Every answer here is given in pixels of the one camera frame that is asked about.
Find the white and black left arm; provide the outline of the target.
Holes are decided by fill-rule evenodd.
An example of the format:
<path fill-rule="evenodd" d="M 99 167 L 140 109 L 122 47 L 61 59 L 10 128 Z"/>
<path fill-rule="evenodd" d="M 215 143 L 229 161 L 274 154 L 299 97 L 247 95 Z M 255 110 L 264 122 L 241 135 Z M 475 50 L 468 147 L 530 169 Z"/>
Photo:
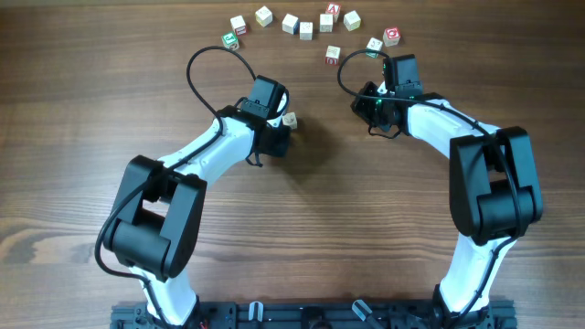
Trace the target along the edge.
<path fill-rule="evenodd" d="M 95 260 L 112 252 L 140 281 L 146 302 L 112 309 L 113 328 L 203 328 L 199 298 L 185 267 L 197 244 L 207 189 L 234 164 L 286 154 L 289 92 L 258 76 L 249 96 L 215 112 L 211 126 L 181 150 L 126 166 L 112 211 L 96 240 Z"/>

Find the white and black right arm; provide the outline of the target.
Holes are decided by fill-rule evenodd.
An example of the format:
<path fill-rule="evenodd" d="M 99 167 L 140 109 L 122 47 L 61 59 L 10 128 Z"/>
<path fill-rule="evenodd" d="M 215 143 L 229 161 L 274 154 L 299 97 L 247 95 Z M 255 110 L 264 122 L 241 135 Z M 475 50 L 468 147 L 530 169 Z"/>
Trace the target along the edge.
<path fill-rule="evenodd" d="M 518 126 L 479 122 L 425 92 L 414 55 L 385 55 L 383 77 L 356 92 L 351 109 L 370 135 L 405 134 L 447 157 L 458 239 L 435 306 L 446 324 L 471 322 L 486 311 L 506 253 L 543 214 L 530 137 Z"/>

